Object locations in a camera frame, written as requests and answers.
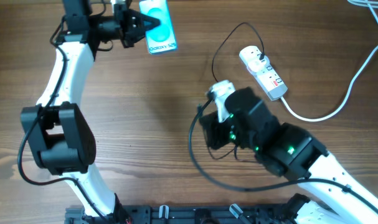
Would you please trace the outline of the Galaxy smartphone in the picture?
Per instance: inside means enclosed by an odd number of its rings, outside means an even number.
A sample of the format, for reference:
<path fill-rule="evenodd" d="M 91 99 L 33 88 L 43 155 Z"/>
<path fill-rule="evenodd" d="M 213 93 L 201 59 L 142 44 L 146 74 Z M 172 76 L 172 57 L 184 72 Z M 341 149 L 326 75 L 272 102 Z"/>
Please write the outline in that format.
<path fill-rule="evenodd" d="M 139 2 L 140 12 L 159 19 L 160 25 L 146 32 L 146 43 L 150 54 L 161 54 L 177 49 L 167 0 L 145 0 Z"/>

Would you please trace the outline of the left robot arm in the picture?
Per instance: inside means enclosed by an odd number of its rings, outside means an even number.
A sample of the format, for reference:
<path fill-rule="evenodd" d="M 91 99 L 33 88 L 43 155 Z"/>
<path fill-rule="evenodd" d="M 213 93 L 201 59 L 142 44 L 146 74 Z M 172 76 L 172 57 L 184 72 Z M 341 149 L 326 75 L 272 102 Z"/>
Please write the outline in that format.
<path fill-rule="evenodd" d="M 83 204 L 78 220 L 131 223 L 132 217 L 102 179 L 95 165 L 96 140 L 80 102 L 86 77 L 103 42 L 119 40 L 130 48 L 160 25 L 160 20 L 113 1 L 113 13 L 94 14 L 89 1 L 64 1 L 65 14 L 50 38 L 56 59 L 48 85 L 35 106 L 21 111 L 24 137 L 38 167 L 67 182 Z"/>

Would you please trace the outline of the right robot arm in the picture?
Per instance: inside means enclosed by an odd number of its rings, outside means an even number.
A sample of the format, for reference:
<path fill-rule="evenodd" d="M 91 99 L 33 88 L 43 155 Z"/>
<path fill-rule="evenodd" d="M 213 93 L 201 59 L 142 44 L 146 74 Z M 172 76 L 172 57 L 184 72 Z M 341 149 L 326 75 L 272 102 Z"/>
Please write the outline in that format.
<path fill-rule="evenodd" d="M 227 144 L 253 151 L 255 162 L 285 185 L 298 185 L 330 206 L 348 223 L 378 223 L 378 198 L 353 178 L 332 152 L 307 130 L 280 123 L 253 90 L 210 90 L 217 111 L 200 122 L 209 149 Z"/>

